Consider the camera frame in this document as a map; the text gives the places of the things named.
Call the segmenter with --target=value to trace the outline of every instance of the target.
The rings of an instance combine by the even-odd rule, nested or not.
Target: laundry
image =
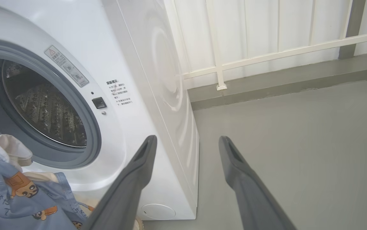
[[[83,209],[94,208],[77,202],[64,173],[22,173],[31,156],[15,137],[0,135],[0,229],[80,228]]]

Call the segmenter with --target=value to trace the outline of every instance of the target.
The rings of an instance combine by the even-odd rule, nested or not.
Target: front-loading washing machine
[[[0,0],[0,134],[93,203],[155,134],[138,216],[196,218],[199,136],[161,0]]]

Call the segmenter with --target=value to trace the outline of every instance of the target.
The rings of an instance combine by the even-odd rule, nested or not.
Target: warning label
[[[108,89],[111,92],[111,96],[116,100],[118,106],[125,106],[128,104],[132,104],[132,100],[129,97],[128,89],[124,83],[119,80],[110,80],[107,81]]]
[[[88,84],[87,78],[56,47],[50,46],[44,53],[67,72],[78,86],[83,87]]]

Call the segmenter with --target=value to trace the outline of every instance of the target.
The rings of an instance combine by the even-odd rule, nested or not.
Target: washing machine drum
[[[71,169],[95,159],[101,136],[67,77],[39,56],[0,42],[0,134],[22,141],[38,163]]]
[[[86,147],[80,117],[52,83],[29,68],[6,60],[1,77],[9,101],[31,127],[63,145]]]

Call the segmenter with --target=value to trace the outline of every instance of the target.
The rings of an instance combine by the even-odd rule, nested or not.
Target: floor
[[[218,139],[227,135],[298,229],[367,229],[367,81],[195,111],[196,220],[146,230],[241,230]]]

